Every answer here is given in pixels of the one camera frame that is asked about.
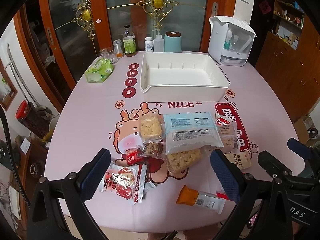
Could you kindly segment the red cookie snack packet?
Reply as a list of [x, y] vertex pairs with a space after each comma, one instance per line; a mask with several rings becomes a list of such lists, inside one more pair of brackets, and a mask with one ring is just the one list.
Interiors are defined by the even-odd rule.
[[224, 115], [215, 113], [215, 124], [223, 143], [221, 151], [223, 153], [239, 153], [240, 147], [237, 139], [236, 122]]

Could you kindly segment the red nut snack packet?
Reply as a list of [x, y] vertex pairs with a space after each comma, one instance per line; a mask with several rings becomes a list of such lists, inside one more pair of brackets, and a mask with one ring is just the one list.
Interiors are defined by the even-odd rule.
[[135, 146], [125, 151], [128, 165], [144, 164], [147, 161], [157, 159], [164, 160], [165, 144], [162, 141], [147, 142], [143, 146]]

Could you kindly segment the clear puffed rice snack pack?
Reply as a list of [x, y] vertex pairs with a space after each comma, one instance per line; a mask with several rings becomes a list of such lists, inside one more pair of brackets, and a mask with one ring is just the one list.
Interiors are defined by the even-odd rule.
[[139, 133], [143, 142], [161, 140], [163, 136], [162, 117], [159, 114], [148, 114], [139, 119]]

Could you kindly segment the clear drinking glass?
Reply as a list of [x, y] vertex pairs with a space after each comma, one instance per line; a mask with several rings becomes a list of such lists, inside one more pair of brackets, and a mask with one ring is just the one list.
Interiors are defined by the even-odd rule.
[[108, 47], [100, 50], [100, 55], [103, 59], [110, 60], [113, 64], [118, 62], [118, 57], [114, 47]]

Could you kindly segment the beige snack packet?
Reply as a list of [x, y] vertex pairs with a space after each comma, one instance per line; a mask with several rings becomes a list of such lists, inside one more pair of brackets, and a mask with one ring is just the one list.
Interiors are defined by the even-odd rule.
[[225, 153], [226, 158], [239, 169], [245, 170], [252, 166], [252, 161], [248, 151], [244, 152], [228, 152]]

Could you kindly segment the orange white snack bar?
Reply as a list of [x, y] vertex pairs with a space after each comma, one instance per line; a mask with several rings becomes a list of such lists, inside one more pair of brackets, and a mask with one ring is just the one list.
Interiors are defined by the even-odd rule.
[[214, 194], [190, 189], [184, 185], [178, 195], [176, 204], [206, 208], [221, 214], [226, 200]]

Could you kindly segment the small white pill bottle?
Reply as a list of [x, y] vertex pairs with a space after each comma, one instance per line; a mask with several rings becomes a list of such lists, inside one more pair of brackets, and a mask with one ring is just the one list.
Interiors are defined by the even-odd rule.
[[146, 37], [144, 41], [144, 46], [145, 46], [145, 51], [147, 53], [152, 53], [153, 52], [153, 40], [152, 37]]

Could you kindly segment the light blue snack bag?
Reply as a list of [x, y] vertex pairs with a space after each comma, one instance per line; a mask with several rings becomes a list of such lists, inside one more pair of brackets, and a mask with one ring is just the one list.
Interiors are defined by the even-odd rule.
[[210, 113], [163, 115], [166, 155], [209, 145], [223, 147], [217, 126]]

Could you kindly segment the white plastic storage bin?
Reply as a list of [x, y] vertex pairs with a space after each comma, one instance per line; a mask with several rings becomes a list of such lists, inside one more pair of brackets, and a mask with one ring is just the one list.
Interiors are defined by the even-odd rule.
[[218, 102], [230, 82], [207, 54], [145, 53], [140, 91], [147, 102]]

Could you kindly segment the red silver snack packet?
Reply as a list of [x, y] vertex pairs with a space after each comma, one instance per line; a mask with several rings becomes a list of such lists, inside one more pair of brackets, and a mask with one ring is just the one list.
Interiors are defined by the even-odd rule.
[[156, 185], [147, 181], [147, 165], [120, 166], [110, 163], [99, 186], [99, 192], [112, 192], [131, 204], [141, 203], [143, 197]]

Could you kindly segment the white toothbrush sterilizer box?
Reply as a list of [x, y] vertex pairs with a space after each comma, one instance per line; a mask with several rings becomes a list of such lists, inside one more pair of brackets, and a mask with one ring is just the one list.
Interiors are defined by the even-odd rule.
[[229, 16], [211, 17], [209, 23], [209, 55], [221, 65], [244, 66], [257, 36], [254, 30], [246, 21]]

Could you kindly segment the green tissue pack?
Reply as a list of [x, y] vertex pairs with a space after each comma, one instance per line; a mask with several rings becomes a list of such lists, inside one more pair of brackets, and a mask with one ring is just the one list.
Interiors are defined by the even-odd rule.
[[101, 58], [85, 72], [85, 77], [89, 83], [103, 83], [114, 70], [114, 65], [109, 59]]

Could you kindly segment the green label glass bottle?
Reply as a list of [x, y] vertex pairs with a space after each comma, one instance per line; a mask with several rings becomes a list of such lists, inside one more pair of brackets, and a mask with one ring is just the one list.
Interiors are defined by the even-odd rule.
[[135, 56], [137, 53], [135, 34], [130, 25], [124, 26], [123, 45], [126, 56]]

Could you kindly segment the teal ceramic canister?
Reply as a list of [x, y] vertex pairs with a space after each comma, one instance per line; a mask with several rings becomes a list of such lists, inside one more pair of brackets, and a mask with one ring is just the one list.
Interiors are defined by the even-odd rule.
[[164, 36], [164, 51], [167, 53], [181, 53], [181, 33], [177, 31], [167, 31]]

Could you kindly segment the white squeeze bottle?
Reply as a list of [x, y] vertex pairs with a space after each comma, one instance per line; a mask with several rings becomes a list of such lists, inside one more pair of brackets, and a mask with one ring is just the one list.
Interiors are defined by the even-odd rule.
[[153, 29], [156, 32], [156, 36], [153, 39], [153, 52], [154, 53], [163, 53], [164, 52], [164, 38], [160, 34], [159, 29]]

